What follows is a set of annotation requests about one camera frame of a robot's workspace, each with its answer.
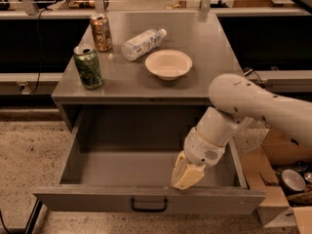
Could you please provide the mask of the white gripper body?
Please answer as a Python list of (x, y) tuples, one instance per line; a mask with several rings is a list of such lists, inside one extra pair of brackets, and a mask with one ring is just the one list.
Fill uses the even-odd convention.
[(183, 150), (191, 164), (212, 167), (223, 156), (225, 147), (213, 144), (196, 128), (192, 128), (184, 140)]

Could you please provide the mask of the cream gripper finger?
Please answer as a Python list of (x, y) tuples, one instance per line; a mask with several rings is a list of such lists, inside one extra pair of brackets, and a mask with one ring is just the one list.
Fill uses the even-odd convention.
[(180, 151), (174, 165), (172, 173), (172, 183), (178, 183), (183, 176), (187, 165), (187, 159), (183, 151)]
[(205, 165), (186, 165), (185, 172), (178, 183), (172, 183), (172, 187), (180, 190), (185, 190), (197, 182), (199, 182), (204, 177)]

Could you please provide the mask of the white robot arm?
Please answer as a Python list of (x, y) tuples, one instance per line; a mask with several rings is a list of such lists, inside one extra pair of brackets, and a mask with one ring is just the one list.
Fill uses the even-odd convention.
[(252, 120), (259, 120), (312, 146), (312, 103), (272, 94), (243, 76), (222, 74), (209, 85), (212, 105), (184, 140), (172, 174), (172, 187), (185, 190), (216, 165), (225, 146)]

